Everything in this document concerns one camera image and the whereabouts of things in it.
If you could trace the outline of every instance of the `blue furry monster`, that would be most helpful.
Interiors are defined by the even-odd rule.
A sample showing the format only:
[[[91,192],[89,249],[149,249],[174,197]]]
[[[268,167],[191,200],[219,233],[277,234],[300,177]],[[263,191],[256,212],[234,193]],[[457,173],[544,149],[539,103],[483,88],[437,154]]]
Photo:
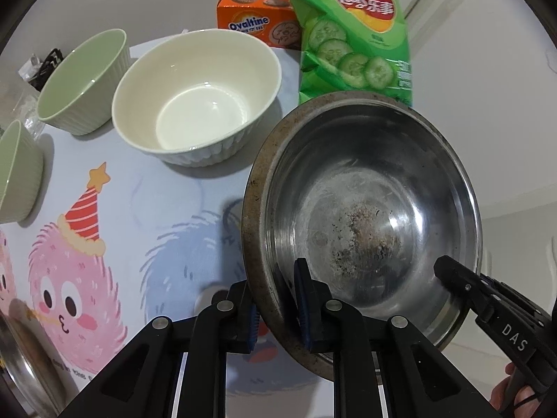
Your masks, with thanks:
[[[246,278],[240,220],[231,203],[222,215],[203,210],[186,223],[157,238],[141,267],[141,306],[146,322],[159,315],[180,320],[195,314],[196,301],[211,286],[229,287]],[[263,322],[249,355],[228,355],[229,394],[261,394],[295,389],[318,378],[296,363],[277,343]]]

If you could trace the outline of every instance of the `cucumber slice picture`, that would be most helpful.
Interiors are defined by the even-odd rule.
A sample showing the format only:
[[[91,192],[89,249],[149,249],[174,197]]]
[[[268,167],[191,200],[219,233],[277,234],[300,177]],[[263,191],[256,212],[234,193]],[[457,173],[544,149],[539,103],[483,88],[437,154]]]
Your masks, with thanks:
[[[321,65],[331,73],[336,72],[336,66],[343,56],[352,53],[352,47],[339,39],[324,41],[317,49],[317,57]]]
[[[387,60],[381,57],[371,58],[364,72],[369,86],[375,90],[386,88],[394,79],[394,70]]]
[[[352,88],[365,88],[368,85],[364,67],[369,58],[361,53],[349,53],[338,65],[340,77]]]
[[[312,50],[316,51],[324,41],[329,39],[346,40],[346,31],[332,20],[321,19],[311,29],[307,43]]]

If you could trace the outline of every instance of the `red striped party hat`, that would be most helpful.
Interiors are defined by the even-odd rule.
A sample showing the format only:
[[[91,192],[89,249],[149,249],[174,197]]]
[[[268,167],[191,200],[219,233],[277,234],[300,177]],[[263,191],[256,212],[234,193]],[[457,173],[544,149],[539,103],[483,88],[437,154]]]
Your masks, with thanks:
[[[87,255],[102,256],[105,252],[105,244],[99,237],[97,196],[102,186],[110,181],[106,170],[107,162],[90,170],[87,190],[65,215],[58,218],[60,232],[69,244]]]

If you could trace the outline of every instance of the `cartoon printed tablecloth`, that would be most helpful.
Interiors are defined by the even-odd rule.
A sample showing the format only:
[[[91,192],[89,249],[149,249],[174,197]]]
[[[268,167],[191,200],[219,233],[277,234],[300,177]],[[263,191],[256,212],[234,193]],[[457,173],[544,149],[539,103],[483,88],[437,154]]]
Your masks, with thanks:
[[[45,128],[35,208],[0,229],[0,309],[35,332],[70,397],[153,317],[190,317],[245,278],[240,214],[250,167],[297,104],[299,54],[275,51],[278,99],[224,163],[167,165],[127,146],[110,123],[80,138]],[[253,353],[228,357],[227,391],[232,417],[332,415],[332,384],[291,359],[264,324]]]

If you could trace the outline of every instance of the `cartoon character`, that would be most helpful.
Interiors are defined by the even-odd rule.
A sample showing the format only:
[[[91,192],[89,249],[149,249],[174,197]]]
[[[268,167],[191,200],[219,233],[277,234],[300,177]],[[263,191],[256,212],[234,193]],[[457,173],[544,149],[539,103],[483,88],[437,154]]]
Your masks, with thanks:
[[[8,314],[9,304],[16,298],[16,281],[13,278],[12,260],[9,257],[6,235],[0,230],[0,311]]]
[[[232,213],[239,202],[228,206],[222,216],[204,210],[158,237],[161,243],[147,252],[148,260],[141,267],[146,322],[159,315],[172,320],[191,317],[196,314],[196,302],[211,303],[211,297],[204,295],[246,278],[240,222]],[[318,379],[286,353],[263,321],[253,352],[229,354],[227,360],[229,394],[292,389]]]
[[[34,313],[60,354],[98,373],[127,336],[118,284],[105,266],[97,196],[110,177],[107,164],[90,171],[87,190],[57,224],[45,225],[29,255]]]

